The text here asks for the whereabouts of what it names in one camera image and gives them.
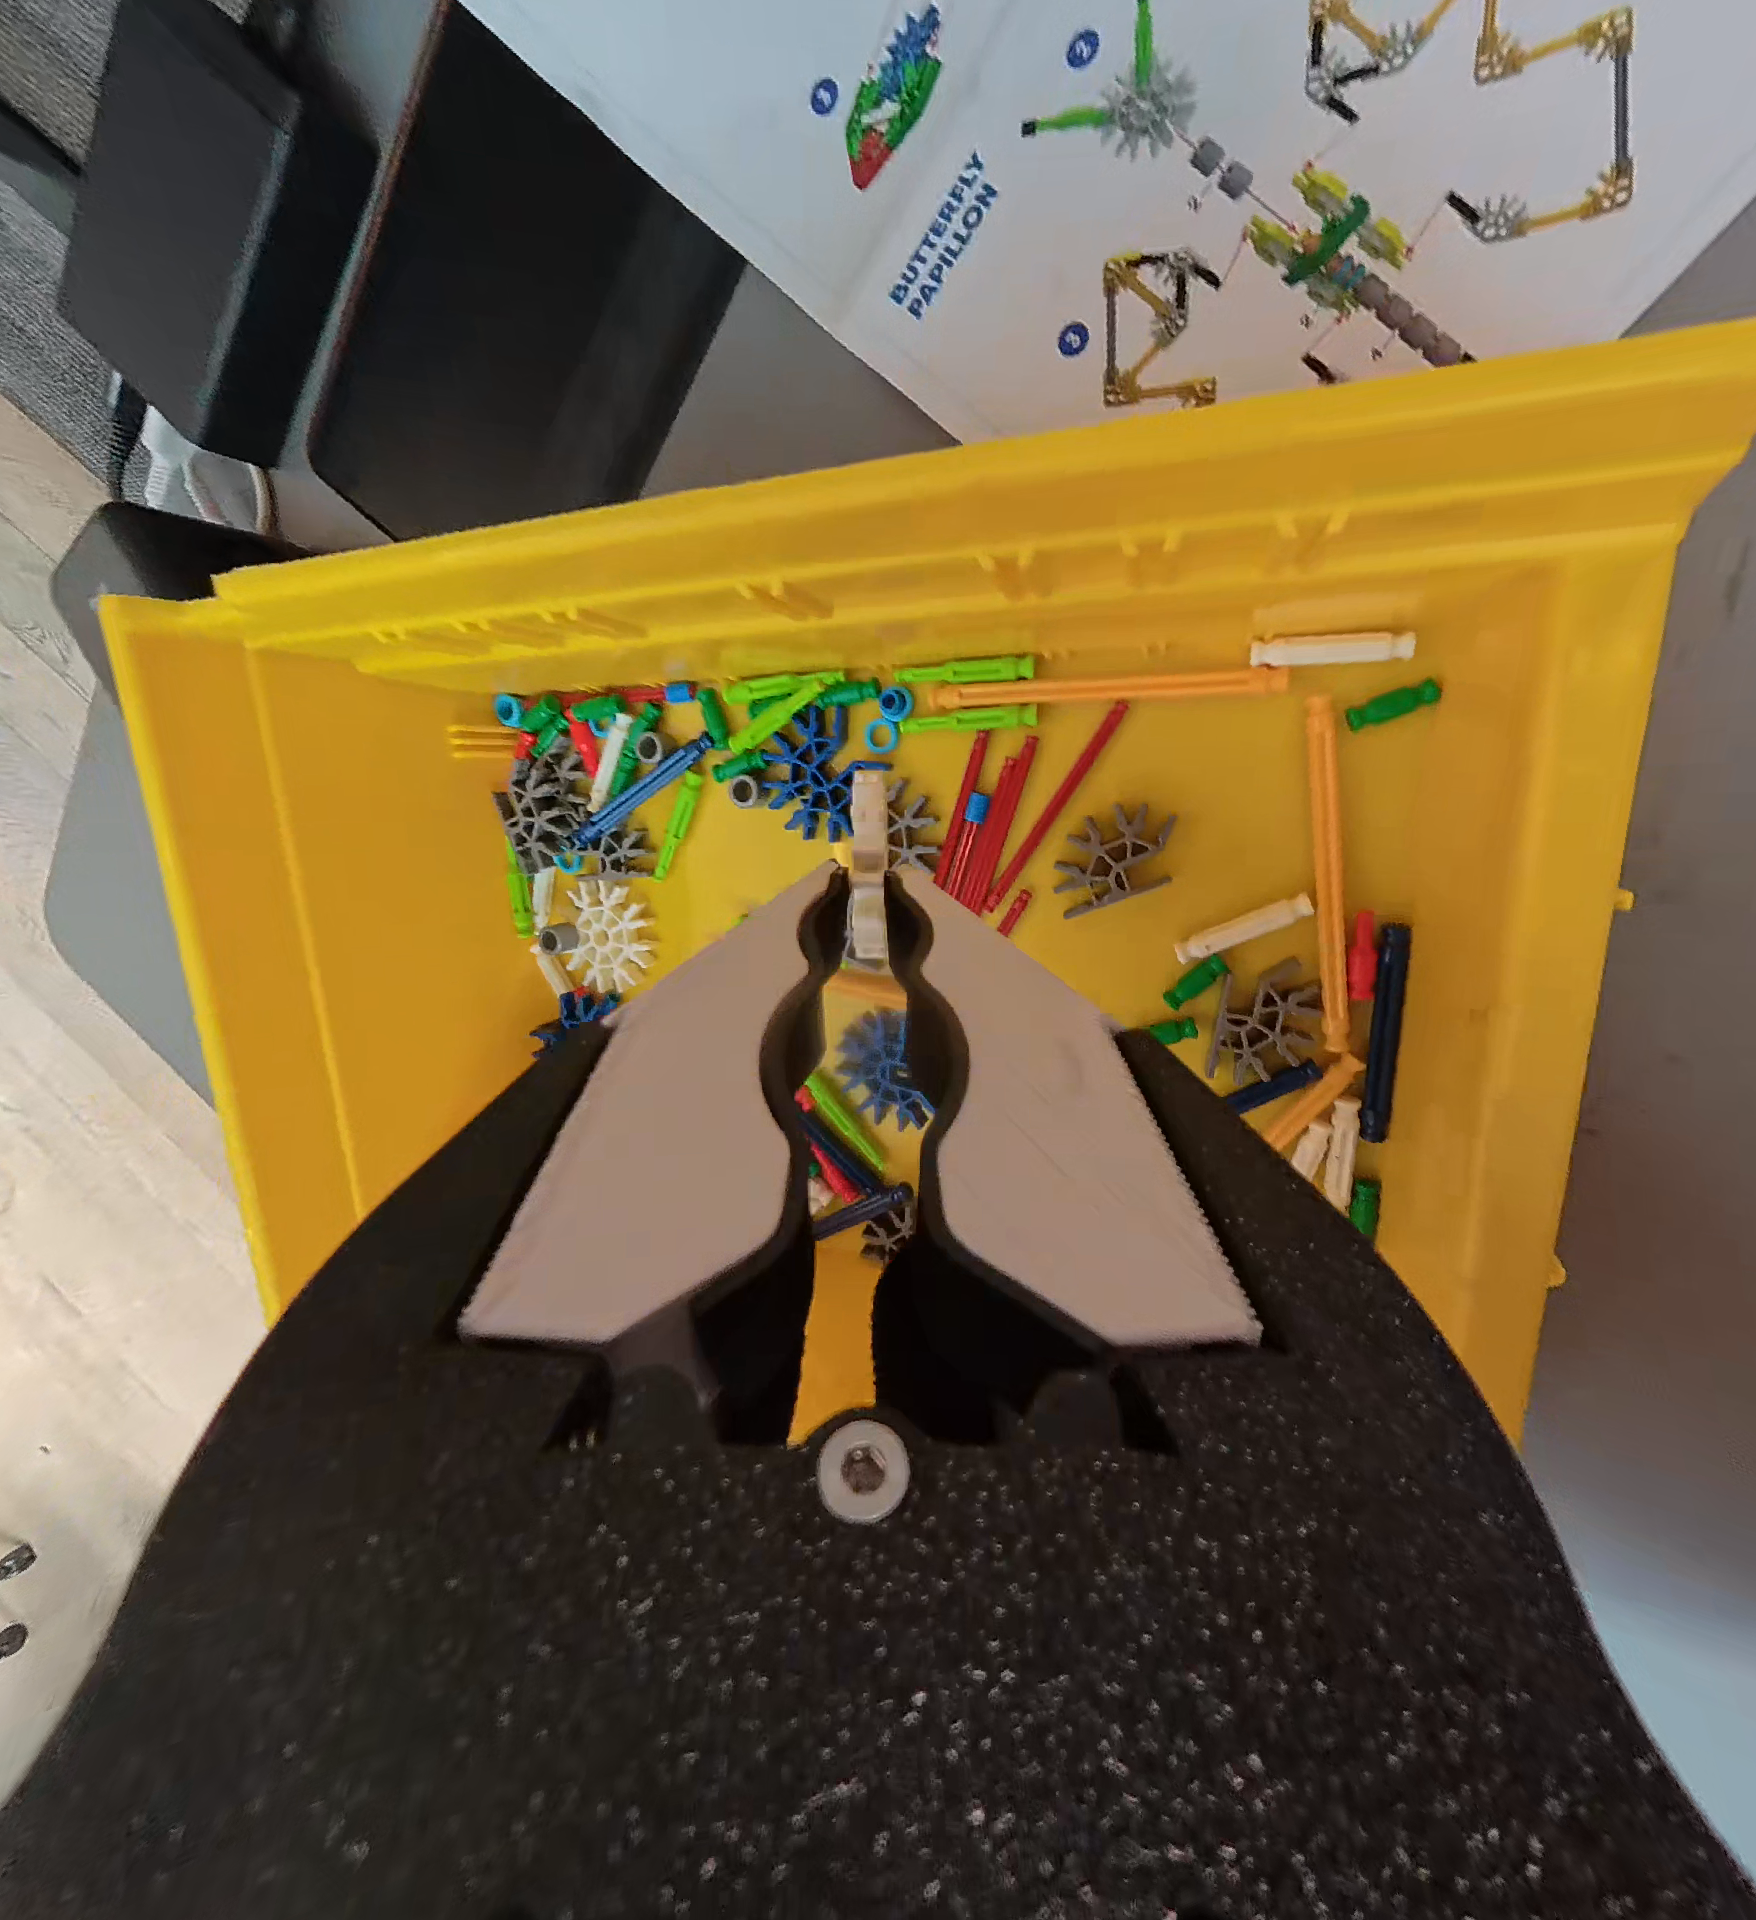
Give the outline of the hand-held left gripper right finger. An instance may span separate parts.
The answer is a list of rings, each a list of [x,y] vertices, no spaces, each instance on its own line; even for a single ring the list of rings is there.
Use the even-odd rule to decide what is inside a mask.
[[[1262,1327],[1121,1030],[929,881],[888,881],[887,913],[931,1121],[877,1406],[949,1446],[1177,1452],[1148,1361]]]

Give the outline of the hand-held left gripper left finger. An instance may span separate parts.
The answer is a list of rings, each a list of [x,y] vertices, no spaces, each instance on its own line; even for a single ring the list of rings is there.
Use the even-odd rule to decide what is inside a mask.
[[[794,1090],[847,894],[821,862],[609,1021],[460,1337],[670,1370],[723,1443],[789,1444],[815,1294]]]

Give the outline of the short white toy rod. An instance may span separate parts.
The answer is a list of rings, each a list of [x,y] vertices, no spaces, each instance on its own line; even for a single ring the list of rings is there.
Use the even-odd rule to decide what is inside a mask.
[[[862,766],[853,775],[848,822],[845,956],[857,971],[888,972],[884,884],[891,822],[884,769]]]

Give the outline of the yellow plastic bin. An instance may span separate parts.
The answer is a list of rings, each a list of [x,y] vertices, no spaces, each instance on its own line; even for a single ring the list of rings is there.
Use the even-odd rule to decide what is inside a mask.
[[[110,597],[266,1314],[520,1069],[496,693],[1033,655],[1243,667],[1412,633],[1442,702],[1338,745],[1345,907],[1409,923],[1379,1248],[1518,1436],[1683,533],[1756,438],[1756,319],[1142,414]],[[1093,916],[1177,938],[1316,878],[1309,778]]]

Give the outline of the pile of colourful toy pieces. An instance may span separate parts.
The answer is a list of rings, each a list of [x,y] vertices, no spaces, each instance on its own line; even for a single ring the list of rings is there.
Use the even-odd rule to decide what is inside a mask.
[[[1442,702],[1433,676],[1332,687],[1337,667],[1414,657],[1412,633],[1254,641],[1243,667],[1040,673],[1031,655],[952,659],[891,677],[848,667],[736,681],[692,680],[578,693],[503,691],[488,726],[453,726],[452,756],[494,776],[506,836],[515,951],[510,994],[484,1036],[515,1066],[606,1021],[652,974],[728,932],[793,862],[848,857],[857,792],[881,800],[892,873],[919,873],[1004,938],[1040,878],[1063,902],[1038,913],[1037,956],[1121,1025],[1172,1048],[1208,1044],[1203,1082],[1250,1112],[1316,1084],[1364,1042],[1359,1006],[1382,998],[1382,936],[1368,910],[1345,922],[1330,869],[1340,850],[1337,743]],[[1173,890],[1196,912],[1234,850],[1198,872],[1198,844],[1165,852],[1180,813],[1226,829],[1226,800],[1313,787],[1318,878],[1272,906],[1127,938],[1093,916]]]

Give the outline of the grey desk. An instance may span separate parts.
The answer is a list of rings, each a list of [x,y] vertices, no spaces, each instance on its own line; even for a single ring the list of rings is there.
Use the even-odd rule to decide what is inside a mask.
[[[1756,438],[1669,592],[1518,1436],[1626,1682],[1756,1875]],[[105,762],[80,749],[46,910],[183,1061],[146,797],[153,855]]]

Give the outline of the white shoe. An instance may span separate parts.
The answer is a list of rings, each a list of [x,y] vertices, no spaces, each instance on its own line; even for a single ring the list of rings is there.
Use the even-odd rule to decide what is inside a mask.
[[[193,446],[153,410],[146,412],[139,442],[146,449],[148,506],[246,535],[273,536],[279,530],[266,469]]]

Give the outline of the folded paper instruction sheet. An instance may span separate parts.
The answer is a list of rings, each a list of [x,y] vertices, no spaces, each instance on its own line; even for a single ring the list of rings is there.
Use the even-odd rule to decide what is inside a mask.
[[[1609,342],[1756,196],[1756,3],[474,13],[959,439]]]

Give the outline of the black cabinet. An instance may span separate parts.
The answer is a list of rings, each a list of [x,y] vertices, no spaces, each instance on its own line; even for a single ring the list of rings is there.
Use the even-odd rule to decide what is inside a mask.
[[[191,446],[281,463],[377,149],[205,3],[117,11],[59,308]]]

